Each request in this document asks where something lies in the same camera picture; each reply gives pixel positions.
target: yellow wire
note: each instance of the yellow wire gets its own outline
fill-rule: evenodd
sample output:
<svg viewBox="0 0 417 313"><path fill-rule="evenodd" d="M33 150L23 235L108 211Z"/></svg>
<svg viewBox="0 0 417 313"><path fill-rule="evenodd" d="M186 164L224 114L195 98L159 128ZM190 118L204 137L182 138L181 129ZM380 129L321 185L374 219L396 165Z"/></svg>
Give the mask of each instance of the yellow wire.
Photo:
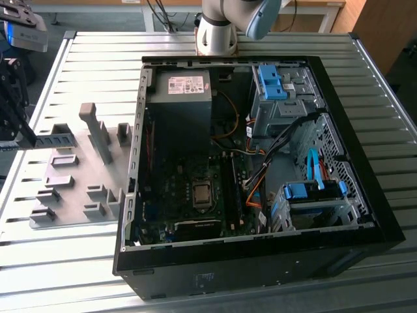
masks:
<svg viewBox="0 0 417 313"><path fill-rule="evenodd" d="M230 103L230 105L234 109L235 115L236 115L235 127L230 132L228 132L227 134L212 136L213 139L222 139L222 138L229 137L230 135L232 135L236 131L237 126L239 126L239 114L237 112L236 106L233 103L233 101L223 91L218 90L217 93L222 94L227 99L227 101Z"/></svg>

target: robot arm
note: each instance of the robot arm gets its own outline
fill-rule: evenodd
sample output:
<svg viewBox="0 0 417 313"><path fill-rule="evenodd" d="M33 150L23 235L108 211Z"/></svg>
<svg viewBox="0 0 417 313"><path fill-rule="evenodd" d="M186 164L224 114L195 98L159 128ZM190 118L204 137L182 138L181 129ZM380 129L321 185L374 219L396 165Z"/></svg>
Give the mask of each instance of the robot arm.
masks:
<svg viewBox="0 0 417 313"><path fill-rule="evenodd" d="M197 50L203 55L231 55L237 47L235 27L260 40L278 16L281 0L203 0Z"/></svg>
<svg viewBox="0 0 417 313"><path fill-rule="evenodd" d="M20 0L0 0L0 20L5 21L7 42L14 47L46 52L48 30L44 20Z"/></svg>

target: slotted metal table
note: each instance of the slotted metal table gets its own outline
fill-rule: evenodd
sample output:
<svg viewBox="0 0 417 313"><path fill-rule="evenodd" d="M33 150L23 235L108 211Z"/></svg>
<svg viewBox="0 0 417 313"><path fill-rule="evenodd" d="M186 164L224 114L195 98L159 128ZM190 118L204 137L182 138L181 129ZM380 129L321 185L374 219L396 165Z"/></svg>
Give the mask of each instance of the slotted metal table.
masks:
<svg viewBox="0 0 417 313"><path fill-rule="evenodd" d="M51 151L18 152L0 196L0 311L417 311L417 131L364 47L348 35L239 39L241 55L321 56L407 240L328 280L143 302L111 274L116 223L29 227L36 200L28 195L39 188ZM50 130L77 116L82 102L95 102L107 127L133 125L141 57L194 49L191 33L68 32L31 126Z"/></svg>

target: floor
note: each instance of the floor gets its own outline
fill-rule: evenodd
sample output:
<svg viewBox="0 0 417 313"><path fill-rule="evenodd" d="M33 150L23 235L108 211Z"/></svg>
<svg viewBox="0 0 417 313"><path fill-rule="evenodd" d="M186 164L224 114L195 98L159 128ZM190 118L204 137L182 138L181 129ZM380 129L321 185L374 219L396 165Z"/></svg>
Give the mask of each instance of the floor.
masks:
<svg viewBox="0 0 417 313"><path fill-rule="evenodd" d="M61 44L63 35L68 30L78 31L144 31L145 24L140 13L80 13L80 14L58 14L58 25L51 25L53 16L41 14L49 30L49 44L46 53L31 53L29 55L32 66L36 71L36 80L29 87L29 98L31 104L36 104L46 78L48 77L53 60ZM194 15L178 13L172 16L171 21L175 28L181 31L192 31L194 29ZM163 25L155 20L157 31L163 31ZM402 53L391 72L387 75L388 82L397 89L396 93L414 120L417 120L417 55L414 58ZM0 189L4 181L4 175L14 158L13 153L0 154Z"/></svg>

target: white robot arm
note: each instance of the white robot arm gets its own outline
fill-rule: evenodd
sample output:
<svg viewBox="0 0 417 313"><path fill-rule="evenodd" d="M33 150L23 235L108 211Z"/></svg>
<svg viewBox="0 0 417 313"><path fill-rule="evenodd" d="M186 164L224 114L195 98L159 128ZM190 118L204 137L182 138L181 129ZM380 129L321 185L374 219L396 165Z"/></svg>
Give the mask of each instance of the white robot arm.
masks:
<svg viewBox="0 0 417 313"><path fill-rule="evenodd" d="M197 32L201 55L231 55L237 48L236 27L260 40L268 34L281 8L281 0L203 0Z"/></svg>

